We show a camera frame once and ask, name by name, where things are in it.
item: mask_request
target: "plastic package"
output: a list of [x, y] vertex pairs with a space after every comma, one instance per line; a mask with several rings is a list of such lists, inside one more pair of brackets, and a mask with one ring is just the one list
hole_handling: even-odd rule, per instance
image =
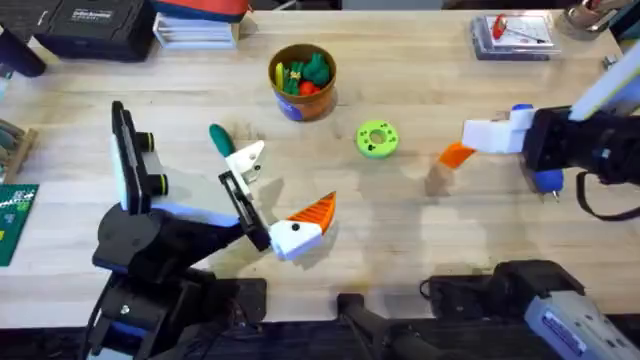
[[493, 26], [499, 16], [481, 15], [471, 21], [471, 39], [478, 60], [546, 61], [560, 52], [547, 12], [502, 14], [506, 27], [496, 39]]

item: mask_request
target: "teal handle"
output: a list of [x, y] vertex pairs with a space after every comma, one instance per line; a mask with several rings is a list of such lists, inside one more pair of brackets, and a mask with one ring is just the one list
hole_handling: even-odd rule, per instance
[[217, 124], [209, 126], [209, 136], [222, 156], [227, 157], [236, 152], [231, 136], [222, 126]]

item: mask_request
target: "white plastic bracket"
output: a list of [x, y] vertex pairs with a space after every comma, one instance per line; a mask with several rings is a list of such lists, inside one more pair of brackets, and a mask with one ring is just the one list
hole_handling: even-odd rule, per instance
[[238, 184], [244, 196], [249, 200], [253, 200], [253, 195], [251, 195], [248, 184], [256, 181], [258, 176], [260, 176], [263, 160], [264, 141], [262, 140], [256, 141], [225, 158], [227, 166], [229, 166], [233, 176], [236, 179], [242, 178], [244, 180], [238, 181]]
[[293, 260], [322, 242], [318, 224], [280, 220], [269, 228], [271, 247], [281, 260]]
[[522, 109], [511, 111], [506, 121], [467, 120], [462, 145], [492, 154], [519, 153], [535, 113], [536, 109]]

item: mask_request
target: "green circuit board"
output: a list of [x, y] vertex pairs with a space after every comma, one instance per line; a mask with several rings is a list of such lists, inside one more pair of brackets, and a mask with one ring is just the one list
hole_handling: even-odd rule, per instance
[[9, 266], [38, 185], [0, 185], [0, 266]]

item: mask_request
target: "wooden table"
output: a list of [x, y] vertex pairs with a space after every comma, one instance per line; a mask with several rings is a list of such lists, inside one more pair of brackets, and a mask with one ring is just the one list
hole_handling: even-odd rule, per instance
[[[337, 190], [325, 245], [296, 263], [243, 239], [198, 264], [221, 277], [267, 279], [267, 320], [331, 319], [345, 291], [366, 293], [384, 316], [424, 316], [420, 280], [529, 258], [562, 264], [605, 312], [640, 311], [639, 223], [582, 212], [576, 171], [565, 173], [560, 203], [531, 194], [511, 156], [475, 156], [445, 187], [434, 179], [434, 159], [459, 138], [463, 120], [516, 103], [571, 104], [602, 74], [601, 59], [619, 55], [607, 32], [593, 42], [562, 38], [562, 56], [550, 62], [476, 61], [468, 32], [476, 14], [256, 12], [237, 51], [159, 49], [143, 64], [44, 55], [47, 75], [16, 77], [0, 104], [0, 117], [40, 131], [19, 180], [41, 184], [13, 262], [0, 269], [0, 326], [86, 322], [107, 277], [91, 255], [98, 223], [116, 202], [113, 100], [155, 134], [165, 165], [213, 181], [223, 163], [209, 124], [222, 124], [239, 145], [264, 139], [267, 158], [252, 189], [268, 218]], [[326, 48], [338, 64], [337, 107], [313, 123], [287, 120], [267, 82], [270, 56], [300, 42]], [[392, 157], [356, 150], [354, 133], [369, 119], [399, 131]], [[597, 184], [589, 197], [602, 211], [639, 199], [633, 187]]]

